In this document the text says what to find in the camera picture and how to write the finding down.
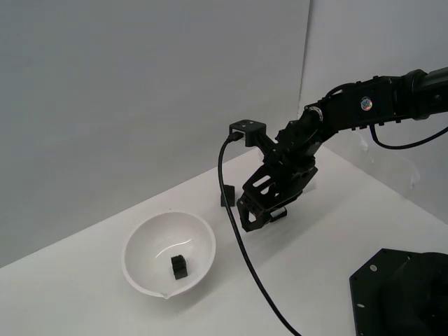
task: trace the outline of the black robotic arm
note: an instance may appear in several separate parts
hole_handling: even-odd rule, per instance
[[[422,120],[448,111],[448,68],[425,73],[411,71],[401,77],[375,76],[372,80],[335,87],[324,98],[305,107],[302,117],[279,131],[276,142],[266,135],[266,124],[241,120],[230,134],[244,135],[246,147],[259,147],[263,165],[243,185],[237,201],[245,231],[261,228],[284,217],[287,204],[296,200],[317,172],[314,154],[321,144],[342,130],[370,127],[375,142],[390,149],[405,149],[448,132],[448,127],[410,146],[387,146],[378,141],[375,125]],[[249,220],[249,214],[255,220]]]

